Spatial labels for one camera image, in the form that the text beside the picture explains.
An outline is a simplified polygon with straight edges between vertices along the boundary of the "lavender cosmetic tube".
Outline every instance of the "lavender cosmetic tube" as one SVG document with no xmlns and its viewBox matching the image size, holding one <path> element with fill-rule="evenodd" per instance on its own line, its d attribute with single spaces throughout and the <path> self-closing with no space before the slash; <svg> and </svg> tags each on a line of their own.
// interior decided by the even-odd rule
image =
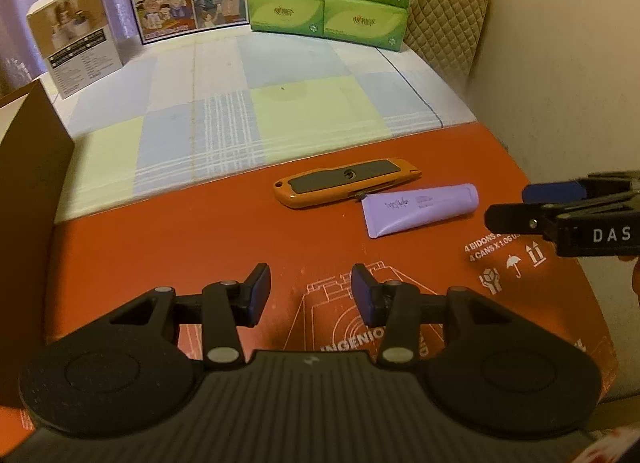
<svg viewBox="0 0 640 463">
<path fill-rule="evenodd" d="M 478 190 L 467 183 L 370 194 L 362 200 L 367 232 L 371 239 L 423 224 L 470 214 L 478 208 Z"/>
</svg>

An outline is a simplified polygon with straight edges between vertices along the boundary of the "beige quilted fabric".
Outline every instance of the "beige quilted fabric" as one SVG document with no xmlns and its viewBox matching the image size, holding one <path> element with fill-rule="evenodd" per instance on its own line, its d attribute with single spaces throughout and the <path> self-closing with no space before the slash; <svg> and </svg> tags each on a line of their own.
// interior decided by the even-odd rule
<svg viewBox="0 0 640 463">
<path fill-rule="evenodd" d="M 404 42 L 457 93 L 476 54 L 489 0 L 411 0 Z"/>
</svg>

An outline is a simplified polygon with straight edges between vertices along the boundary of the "brown box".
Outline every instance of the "brown box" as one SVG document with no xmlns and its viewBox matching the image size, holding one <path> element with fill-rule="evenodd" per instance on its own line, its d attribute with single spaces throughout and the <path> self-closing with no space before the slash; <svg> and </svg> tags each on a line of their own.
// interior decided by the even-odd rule
<svg viewBox="0 0 640 463">
<path fill-rule="evenodd" d="M 0 100 L 0 406 L 44 345 L 49 243 L 74 150 L 39 80 Z"/>
</svg>

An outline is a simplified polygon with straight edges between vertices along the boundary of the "red surface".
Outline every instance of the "red surface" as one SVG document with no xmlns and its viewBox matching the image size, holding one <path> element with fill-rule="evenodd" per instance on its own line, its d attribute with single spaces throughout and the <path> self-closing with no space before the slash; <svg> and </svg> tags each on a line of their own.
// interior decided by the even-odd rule
<svg viewBox="0 0 640 463">
<path fill-rule="evenodd" d="M 422 178 L 403 189 L 474 183 L 480 207 L 472 216 L 369 239 L 362 206 L 354 201 L 292 210 L 271 191 L 275 180 L 288 175 L 385 157 L 401 157 L 422 170 Z M 340 341 L 352 348 L 348 338 L 359 347 L 368 336 L 350 310 L 353 300 L 342 277 L 354 263 L 378 266 L 380 279 L 400 274 L 423 291 L 462 285 L 486 295 L 479 275 L 495 268 L 502 290 L 494 299 L 572 343 L 580 339 L 608 387 L 616 370 L 612 344 L 576 261 L 555 257 L 549 243 L 532 237 L 495 238 L 489 245 L 505 245 L 474 262 L 470 255 L 481 249 L 465 251 L 489 233 L 484 210 L 518 201 L 526 182 L 491 133 L 471 123 L 276 165 L 70 221 L 54 236 L 47 328 L 52 336 L 65 335 L 155 286 L 195 293 L 222 279 L 242 280 L 256 263 L 266 262 L 271 297 L 260 324 L 240 333 L 246 354 Z M 537 267 L 526 252 L 533 240 L 546 258 Z M 506 267 L 510 255 L 521 259 L 520 278 Z M 423 336 L 431 354 L 441 348 L 437 328 L 423 330 Z M 180 345 L 197 352 L 197 338 L 193 331 Z M 376 342 L 363 347 L 375 353 Z M 24 437 L 9 416 L 0 415 L 0 453 Z"/>
</svg>

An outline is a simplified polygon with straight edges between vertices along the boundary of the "white wall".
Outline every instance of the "white wall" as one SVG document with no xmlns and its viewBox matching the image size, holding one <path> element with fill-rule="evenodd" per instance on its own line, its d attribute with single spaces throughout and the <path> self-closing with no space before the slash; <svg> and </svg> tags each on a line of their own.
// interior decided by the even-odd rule
<svg viewBox="0 0 640 463">
<path fill-rule="evenodd" d="M 532 182 L 640 170 L 640 0 L 491 0 L 467 103 Z M 583 268 L 620 377 L 640 392 L 640 309 L 630 266 Z"/>
</svg>

